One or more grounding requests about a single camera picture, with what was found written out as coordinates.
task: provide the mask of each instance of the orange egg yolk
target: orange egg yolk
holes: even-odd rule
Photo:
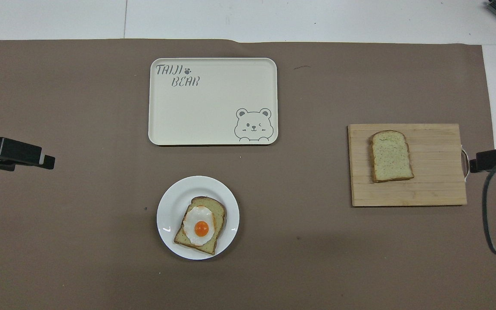
[[[204,237],[206,234],[208,234],[208,228],[208,223],[201,220],[197,224],[195,224],[195,234],[199,237]]]

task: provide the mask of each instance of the bear drawing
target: bear drawing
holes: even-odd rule
[[[271,111],[262,108],[259,112],[248,112],[245,108],[239,108],[236,112],[235,135],[239,141],[269,141],[273,135],[271,126]]]

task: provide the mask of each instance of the slice of bread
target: slice of bread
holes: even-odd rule
[[[205,206],[213,213],[215,231],[212,236],[212,239],[210,239],[204,245],[196,246],[191,243],[191,241],[185,234],[185,231],[183,230],[184,227],[183,221],[185,220],[185,216],[187,216],[187,212],[189,212],[192,208],[200,205]],[[226,216],[227,216],[227,210],[217,200],[204,196],[195,197],[191,200],[191,204],[188,206],[187,211],[185,211],[185,215],[181,220],[181,227],[179,228],[179,231],[175,235],[174,242],[179,243],[180,245],[185,245],[187,247],[197,249],[199,251],[208,253],[210,255],[215,255],[215,246],[217,245],[217,238],[219,237],[219,233],[222,231],[222,228],[225,225]]]
[[[372,182],[410,180],[415,177],[409,160],[409,145],[399,131],[384,130],[370,137]]]

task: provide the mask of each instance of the bear ear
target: bear ear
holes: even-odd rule
[[[271,110],[269,110],[268,108],[262,108],[260,110],[260,113],[267,116],[267,118],[271,117]]]
[[[236,112],[236,117],[240,118],[240,116],[243,116],[246,113],[248,113],[248,111],[245,108],[239,108],[239,110]]]

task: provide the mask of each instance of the wooden cutting board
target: wooden cutting board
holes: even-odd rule
[[[372,182],[369,139],[381,130],[407,137],[415,178]],[[466,204],[459,124],[352,124],[348,139],[353,206]]]

